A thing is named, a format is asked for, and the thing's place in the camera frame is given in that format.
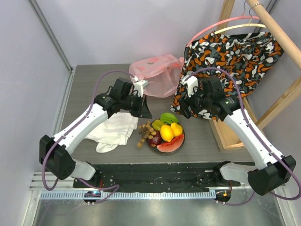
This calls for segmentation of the brown fake longan bunch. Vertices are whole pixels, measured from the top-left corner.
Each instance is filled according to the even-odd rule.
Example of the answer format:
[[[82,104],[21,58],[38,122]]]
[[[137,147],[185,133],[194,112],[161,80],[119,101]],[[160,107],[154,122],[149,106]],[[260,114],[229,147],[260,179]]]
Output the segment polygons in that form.
[[[138,147],[142,147],[143,144],[148,139],[153,139],[154,136],[157,134],[155,129],[151,126],[150,121],[146,121],[145,124],[138,126],[138,134],[140,136],[139,142],[137,144]]]

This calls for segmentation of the yellow fake starfruit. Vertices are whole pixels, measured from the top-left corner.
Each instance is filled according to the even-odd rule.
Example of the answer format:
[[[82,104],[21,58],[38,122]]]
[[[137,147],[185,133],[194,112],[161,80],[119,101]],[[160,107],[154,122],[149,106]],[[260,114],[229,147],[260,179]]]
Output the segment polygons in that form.
[[[157,130],[157,131],[160,131],[161,130],[161,127],[165,125],[165,123],[159,119],[155,120],[153,123],[152,123],[152,127]]]

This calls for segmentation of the green fake starfruit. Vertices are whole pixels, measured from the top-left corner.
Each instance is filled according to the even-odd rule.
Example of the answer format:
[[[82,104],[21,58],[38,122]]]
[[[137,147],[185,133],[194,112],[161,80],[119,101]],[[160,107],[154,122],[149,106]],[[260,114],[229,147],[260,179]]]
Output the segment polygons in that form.
[[[178,118],[171,113],[163,113],[160,116],[160,120],[167,124],[178,123]]]

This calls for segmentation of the red fake apple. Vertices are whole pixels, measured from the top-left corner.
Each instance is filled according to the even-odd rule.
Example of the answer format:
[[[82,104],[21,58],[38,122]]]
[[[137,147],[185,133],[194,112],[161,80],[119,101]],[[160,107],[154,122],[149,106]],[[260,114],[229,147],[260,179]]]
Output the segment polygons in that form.
[[[156,147],[162,143],[162,137],[159,133],[153,135],[152,139],[148,139],[148,144],[152,147]]]

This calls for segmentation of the orange fake fruit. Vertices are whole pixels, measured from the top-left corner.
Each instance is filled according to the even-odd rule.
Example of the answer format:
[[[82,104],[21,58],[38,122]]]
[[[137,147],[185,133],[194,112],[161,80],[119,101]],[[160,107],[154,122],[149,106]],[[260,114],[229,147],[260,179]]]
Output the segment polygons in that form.
[[[170,142],[174,138],[174,132],[169,125],[161,126],[160,135],[161,135],[161,138],[166,142]]]

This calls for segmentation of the pink plastic bag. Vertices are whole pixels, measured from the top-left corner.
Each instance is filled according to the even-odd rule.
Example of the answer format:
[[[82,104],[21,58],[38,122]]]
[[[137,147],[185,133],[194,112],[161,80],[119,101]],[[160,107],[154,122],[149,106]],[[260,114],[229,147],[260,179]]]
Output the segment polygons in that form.
[[[144,94],[157,98],[173,96],[179,84],[184,58],[171,54],[155,56],[130,65],[129,73],[138,80],[146,80]]]

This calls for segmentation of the fake watermelon slice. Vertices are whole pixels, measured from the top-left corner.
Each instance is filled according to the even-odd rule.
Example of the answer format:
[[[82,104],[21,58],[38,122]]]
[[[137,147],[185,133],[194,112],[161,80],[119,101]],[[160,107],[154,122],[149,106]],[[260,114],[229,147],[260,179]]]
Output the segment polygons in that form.
[[[170,142],[164,142],[157,146],[158,151],[162,153],[171,153],[178,150],[184,143],[185,135],[181,134],[173,138]]]

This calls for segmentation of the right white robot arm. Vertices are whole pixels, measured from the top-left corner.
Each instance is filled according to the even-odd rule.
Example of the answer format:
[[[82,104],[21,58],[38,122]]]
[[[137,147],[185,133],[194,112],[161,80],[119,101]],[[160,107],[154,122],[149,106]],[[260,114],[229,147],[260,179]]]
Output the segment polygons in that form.
[[[223,186],[233,180],[250,185],[263,196],[288,182],[296,160],[290,155],[284,156],[267,140],[241,106],[238,97],[225,95],[217,77],[209,77],[199,83],[196,77],[187,75],[180,80],[180,85],[186,88],[179,99],[180,113],[189,118],[189,109],[209,110],[235,132],[255,163],[253,167],[233,162],[223,164],[212,174],[216,185]]]

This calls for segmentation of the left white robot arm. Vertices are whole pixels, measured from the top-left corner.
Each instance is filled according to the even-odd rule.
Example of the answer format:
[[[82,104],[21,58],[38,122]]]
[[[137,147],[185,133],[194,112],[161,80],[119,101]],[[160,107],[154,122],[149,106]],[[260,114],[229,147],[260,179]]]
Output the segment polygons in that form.
[[[39,154],[42,170],[51,172],[59,180],[81,178],[88,187],[97,187],[100,176],[96,168],[90,163],[73,159],[71,154],[93,129],[120,110],[129,111],[137,118],[152,118],[144,94],[148,84],[146,80],[132,83],[118,78],[106,93],[97,95],[87,110],[68,127],[52,137],[43,136]]]

